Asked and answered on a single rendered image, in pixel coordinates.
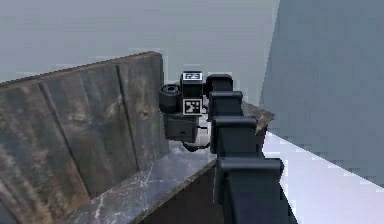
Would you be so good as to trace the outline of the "dark marble counter with backboard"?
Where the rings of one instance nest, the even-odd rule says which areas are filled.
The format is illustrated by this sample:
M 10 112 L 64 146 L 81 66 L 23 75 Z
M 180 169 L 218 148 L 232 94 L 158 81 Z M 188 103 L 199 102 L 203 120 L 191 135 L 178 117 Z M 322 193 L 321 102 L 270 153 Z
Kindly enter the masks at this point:
M 0 224 L 140 224 L 210 170 L 164 136 L 157 52 L 0 84 Z

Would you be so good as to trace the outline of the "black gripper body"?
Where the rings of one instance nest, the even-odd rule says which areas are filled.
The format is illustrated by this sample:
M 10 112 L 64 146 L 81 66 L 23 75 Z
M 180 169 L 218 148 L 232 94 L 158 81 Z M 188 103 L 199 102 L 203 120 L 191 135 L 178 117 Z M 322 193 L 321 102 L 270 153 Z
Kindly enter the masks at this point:
M 158 94 L 165 137 L 168 140 L 194 143 L 200 117 L 200 100 L 197 100 L 197 110 L 194 110 L 190 106 L 191 99 L 183 98 L 182 88 L 178 84 L 162 85 Z

